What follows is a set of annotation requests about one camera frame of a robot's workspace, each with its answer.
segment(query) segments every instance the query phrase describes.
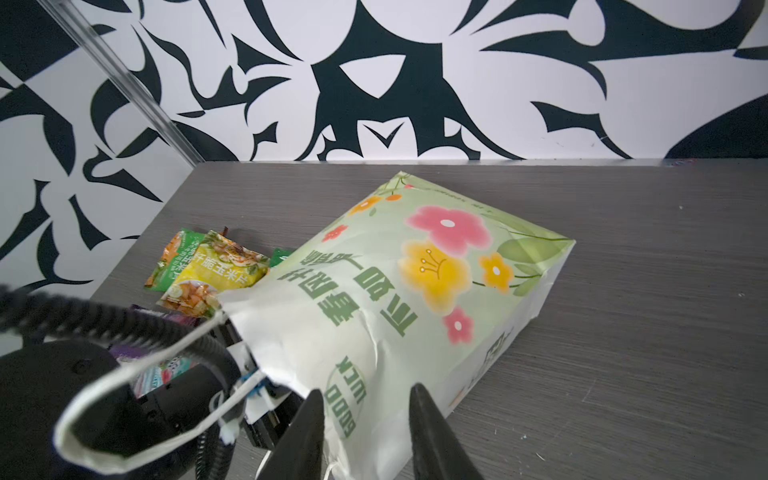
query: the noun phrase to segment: floral paper bag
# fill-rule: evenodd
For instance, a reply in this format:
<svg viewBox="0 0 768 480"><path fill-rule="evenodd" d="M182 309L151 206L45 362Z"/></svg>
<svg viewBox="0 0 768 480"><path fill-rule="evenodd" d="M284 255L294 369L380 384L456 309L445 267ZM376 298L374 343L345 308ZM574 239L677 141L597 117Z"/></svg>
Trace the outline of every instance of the floral paper bag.
<svg viewBox="0 0 768 480"><path fill-rule="evenodd" d="M401 172L220 301L275 383L323 391L333 474L390 480L411 455L411 386L448 415L538 315L573 246Z"/></svg>

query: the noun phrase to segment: patterned wallpaper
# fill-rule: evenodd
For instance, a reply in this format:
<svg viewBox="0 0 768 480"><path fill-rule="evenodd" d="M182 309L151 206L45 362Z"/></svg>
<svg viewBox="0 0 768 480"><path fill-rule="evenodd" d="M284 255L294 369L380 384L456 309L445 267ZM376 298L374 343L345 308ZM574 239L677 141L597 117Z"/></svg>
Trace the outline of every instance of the patterned wallpaper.
<svg viewBox="0 0 768 480"><path fill-rule="evenodd" d="M765 0L72 0L208 160L768 157Z"/></svg>
<svg viewBox="0 0 768 480"><path fill-rule="evenodd" d="M37 2L0 16L0 283L89 297L191 166Z"/></svg>

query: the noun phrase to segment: coiled cable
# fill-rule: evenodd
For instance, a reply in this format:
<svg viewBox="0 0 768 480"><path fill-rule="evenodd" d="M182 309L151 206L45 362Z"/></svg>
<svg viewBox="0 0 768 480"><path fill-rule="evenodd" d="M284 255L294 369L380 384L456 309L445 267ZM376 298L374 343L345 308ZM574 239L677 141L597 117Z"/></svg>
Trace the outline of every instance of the coiled cable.
<svg viewBox="0 0 768 480"><path fill-rule="evenodd" d="M96 343L120 343L148 350L174 345L192 328L141 311L47 293L29 293L0 286L0 332L45 334L58 338L84 338ZM195 340L184 355L205 365L221 383L228 397L240 369L223 345L206 335ZM240 417L245 401L238 402L225 419ZM234 453L234 444L218 438L217 425L198 437L195 462L197 480L223 480Z"/></svg>

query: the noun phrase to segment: wood grain surface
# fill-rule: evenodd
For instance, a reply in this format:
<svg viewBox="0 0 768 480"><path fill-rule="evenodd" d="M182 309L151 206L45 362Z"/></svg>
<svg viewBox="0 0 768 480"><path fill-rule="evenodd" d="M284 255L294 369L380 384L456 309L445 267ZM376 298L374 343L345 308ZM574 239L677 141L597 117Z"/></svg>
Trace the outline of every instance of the wood grain surface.
<svg viewBox="0 0 768 480"><path fill-rule="evenodd" d="M768 478L762 164L204 164L93 298L150 306L141 286L181 227L298 247L401 169L578 242L541 315L449 417L486 479ZM262 456L242 437L228 478L253 478Z"/></svg>

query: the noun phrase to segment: green leaf print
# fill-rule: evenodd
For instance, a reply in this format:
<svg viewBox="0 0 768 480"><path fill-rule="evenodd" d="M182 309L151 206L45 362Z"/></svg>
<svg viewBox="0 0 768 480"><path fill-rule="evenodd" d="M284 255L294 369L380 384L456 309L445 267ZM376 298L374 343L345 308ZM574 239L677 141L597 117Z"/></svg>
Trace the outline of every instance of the green leaf print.
<svg viewBox="0 0 768 480"><path fill-rule="evenodd" d="M511 231L512 233L519 233L521 235L525 235L526 237L539 237L545 238L547 240L568 240L561 237L560 235L557 235L555 232L541 228L538 225L535 225L521 218L517 218L515 215L507 214L506 212L485 213L482 214L482 216L491 220L496 220L501 224L498 225L498 227L502 228L503 230Z"/></svg>
<svg viewBox="0 0 768 480"><path fill-rule="evenodd" d="M518 275L516 275L517 272L525 273L526 275L539 275L539 274L541 274L541 272L536 270L534 267L532 267L530 265L523 265L521 263L516 263L515 264L515 276L518 276Z"/></svg>
<svg viewBox="0 0 768 480"><path fill-rule="evenodd" d="M513 292L513 295L515 296L528 295L528 292L530 292L533 289L533 287L538 285L539 280L541 280L540 276L526 280L525 282L521 283L519 287L515 289L515 291Z"/></svg>
<svg viewBox="0 0 768 480"><path fill-rule="evenodd" d="M505 241L499 245L498 254L513 262L540 263L558 255L569 244L526 237Z"/></svg>

